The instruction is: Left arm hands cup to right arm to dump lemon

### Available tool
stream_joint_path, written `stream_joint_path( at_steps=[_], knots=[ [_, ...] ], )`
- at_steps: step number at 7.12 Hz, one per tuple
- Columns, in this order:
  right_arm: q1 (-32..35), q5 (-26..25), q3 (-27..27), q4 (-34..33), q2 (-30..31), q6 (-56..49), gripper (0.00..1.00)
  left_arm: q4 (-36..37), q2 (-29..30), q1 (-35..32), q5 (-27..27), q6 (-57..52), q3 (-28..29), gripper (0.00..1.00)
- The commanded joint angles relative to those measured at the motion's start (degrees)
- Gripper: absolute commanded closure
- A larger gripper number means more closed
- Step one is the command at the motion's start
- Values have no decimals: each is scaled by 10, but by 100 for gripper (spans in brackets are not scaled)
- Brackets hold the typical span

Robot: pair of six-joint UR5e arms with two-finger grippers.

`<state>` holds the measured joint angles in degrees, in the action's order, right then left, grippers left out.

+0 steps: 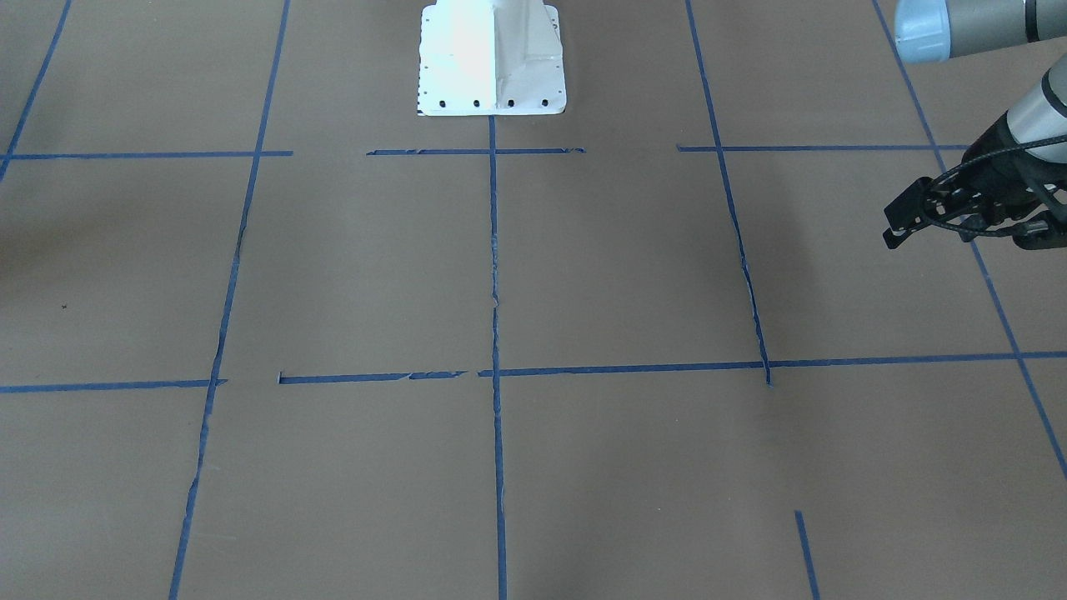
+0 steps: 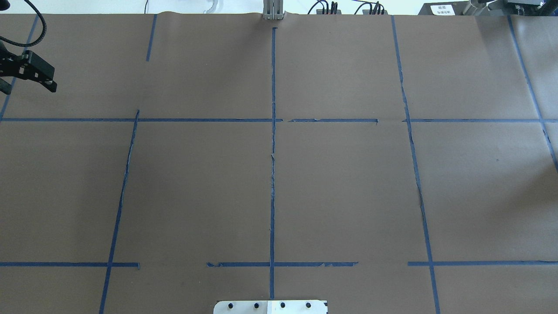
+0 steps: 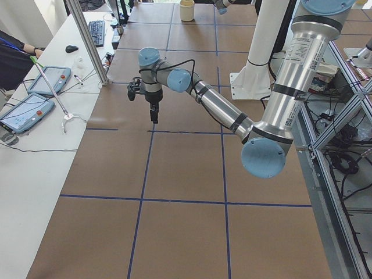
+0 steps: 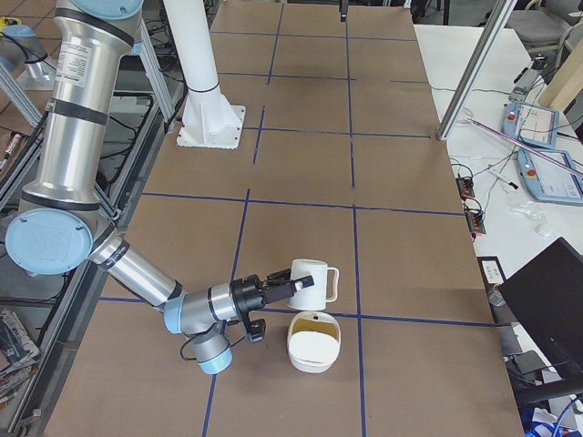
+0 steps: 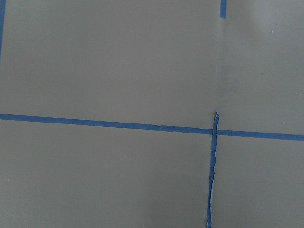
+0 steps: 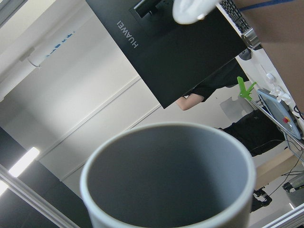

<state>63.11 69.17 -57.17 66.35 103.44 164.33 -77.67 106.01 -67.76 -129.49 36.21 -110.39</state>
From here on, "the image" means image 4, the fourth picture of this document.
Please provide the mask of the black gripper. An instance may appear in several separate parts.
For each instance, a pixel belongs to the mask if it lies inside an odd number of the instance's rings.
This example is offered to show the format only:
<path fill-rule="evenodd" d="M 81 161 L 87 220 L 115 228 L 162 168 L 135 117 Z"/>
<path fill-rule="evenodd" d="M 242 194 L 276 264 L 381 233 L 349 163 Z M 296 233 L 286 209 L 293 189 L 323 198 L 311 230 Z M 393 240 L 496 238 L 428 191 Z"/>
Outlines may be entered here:
<path fill-rule="evenodd" d="M 291 270 L 283 269 L 260 279 L 253 274 L 230 283 L 231 296 L 238 314 L 260 310 L 266 305 L 286 300 L 295 292 L 314 285 L 311 275 L 291 281 Z"/>

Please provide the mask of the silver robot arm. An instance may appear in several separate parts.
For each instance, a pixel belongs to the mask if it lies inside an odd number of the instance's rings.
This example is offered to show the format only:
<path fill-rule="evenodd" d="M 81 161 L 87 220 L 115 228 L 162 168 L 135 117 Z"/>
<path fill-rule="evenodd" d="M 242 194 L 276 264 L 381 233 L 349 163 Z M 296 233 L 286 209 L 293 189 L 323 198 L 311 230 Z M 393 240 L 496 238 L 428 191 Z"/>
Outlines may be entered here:
<path fill-rule="evenodd" d="M 219 91 L 207 14 L 202 1 L 166 1 L 179 55 L 187 68 L 186 88 L 190 94 Z M 1 66 L 12 71 L 21 64 L 47 66 L 55 74 L 54 96 L 68 89 L 94 101 L 113 96 L 119 59 L 138 38 L 141 1 L 64 1 L 55 17 L 73 20 L 78 31 L 62 27 L 63 42 L 59 65 L 47 61 L 48 54 L 37 43 L 35 32 L 26 25 L 1 27 Z"/>
<path fill-rule="evenodd" d="M 62 43 L 39 167 L 22 190 L 5 246 L 16 264 L 37 274 L 93 262 L 160 311 L 167 329 L 188 338 L 194 360 L 212 375 L 232 360 L 225 321 L 238 320 L 246 340 L 260 341 L 265 322 L 252 320 L 250 313 L 310 290 L 314 281 L 284 269 L 265 279 L 250 275 L 187 293 L 100 214 L 95 182 L 111 99 L 120 60 L 138 41 L 142 7 L 139 1 L 57 3 Z"/>

